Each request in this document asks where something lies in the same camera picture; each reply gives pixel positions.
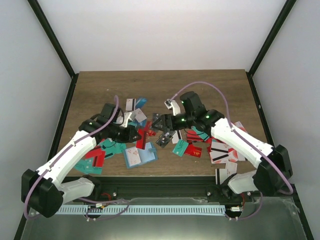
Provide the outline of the blue leather card holder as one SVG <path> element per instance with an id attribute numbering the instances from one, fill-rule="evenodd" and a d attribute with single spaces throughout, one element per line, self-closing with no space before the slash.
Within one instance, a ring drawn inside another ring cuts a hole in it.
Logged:
<path id="1" fill-rule="evenodd" d="M 125 160 L 125 164 L 127 167 L 127 163 L 126 163 L 126 159 L 125 159 L 125 150 L 123 150 L 122 153 L 124 155 L 124 160 Z M 145 150 L 142 150 L 142 149 L 137 149 L 137 150 L 139 152 L 141 163 L 139 165 L 136 165 L 131 168 L 135 168 L 135 167 L 138 167 L 138 166 L 141 166 L 141 165 L 151 163 L 151 162 L 158 160 L 157 149 L 155 148 L 155 146 L 152 142 L 146 143 Z"/>

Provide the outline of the white floral card front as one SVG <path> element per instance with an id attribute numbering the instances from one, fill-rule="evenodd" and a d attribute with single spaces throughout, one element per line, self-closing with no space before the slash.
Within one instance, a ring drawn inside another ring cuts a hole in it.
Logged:
<path id="1" fill-rule="evenodd" d="M 139 151 L 136 147 L 127 148 L 124 151 L 124 155 L 125 155 L 125 160 L 128 168 L 132 168 L 141 163 Z"/>

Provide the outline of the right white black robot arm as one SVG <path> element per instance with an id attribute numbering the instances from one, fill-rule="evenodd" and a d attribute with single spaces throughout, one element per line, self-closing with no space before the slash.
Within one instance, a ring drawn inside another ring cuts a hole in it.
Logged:
<path id="1" fill-rule="evenodd" d="M 221 112 L 207 110 L 194 91 L 182 94 L 180 100 L 184 107 L 183 113 L 175 100 L 168 99 L 164 104 L 172 113 L 162 114 L 151 125 L 162 131 L 157 141 L 159 146 L 164 148 L 176 131 L 195 127 L 229 145 L 255 168 L 251 172 L 233 173 L 224 181 L 222 195 L 225 200 L 232 202 L 240 194 L 254 191 L 273 197 L 277 193 L 284 193 L 284 186 L 288 188 L 286 194 L 293 193 L 289 183 L 293 170 L 288 150 L 284 146 L 262 142 L 230 123 Z"/>

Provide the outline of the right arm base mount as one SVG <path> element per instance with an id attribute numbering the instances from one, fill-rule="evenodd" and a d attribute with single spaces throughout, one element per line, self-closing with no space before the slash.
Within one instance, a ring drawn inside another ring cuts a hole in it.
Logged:
<path id="1" fill-rule="evenodd" d="M 205 193 L 209 202 L 219 202 L 221 204 L 237 204 L 243 200 L 245 200 L 245 202 L 251 202 L 253 200 L 253 198 L 246 193 L 234 193 L 228 186 L 209 185 L 205 188 Z"/>

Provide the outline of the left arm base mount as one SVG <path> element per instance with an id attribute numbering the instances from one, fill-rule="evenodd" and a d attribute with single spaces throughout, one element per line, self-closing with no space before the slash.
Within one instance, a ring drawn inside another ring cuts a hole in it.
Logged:
<path id="1" fill-rule="evenodd" d="M 102 183 L 100 186 L 95 186 L 93 192 L 89 196 L 82 196 L 82 198 L 91 201 L 103 202 L 107 200 L 114 200 L 116 198 L 114 193 L 117 195 L 117 192 L 117 185 Z"/>

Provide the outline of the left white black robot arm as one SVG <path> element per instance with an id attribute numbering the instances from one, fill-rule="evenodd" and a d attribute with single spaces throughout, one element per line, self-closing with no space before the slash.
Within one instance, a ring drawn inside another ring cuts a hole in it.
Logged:
<path id="1" fill-rule="evenodd" d="M 101 182 L 90 175 L 64 182 L 71 169 L 105 139 L 116 143 L 133 143 L 141 139 L 133 125 L 135 112 L 122 112 L 118 104 L 106 103 L 101 113 L 82 122 L 68 144 L 51 160 L 33 171 L 27 169 L 21 177 L 21 200 L 46 218 L 60 207 L 80 198 L 97 202 L 102 196 Z"/>

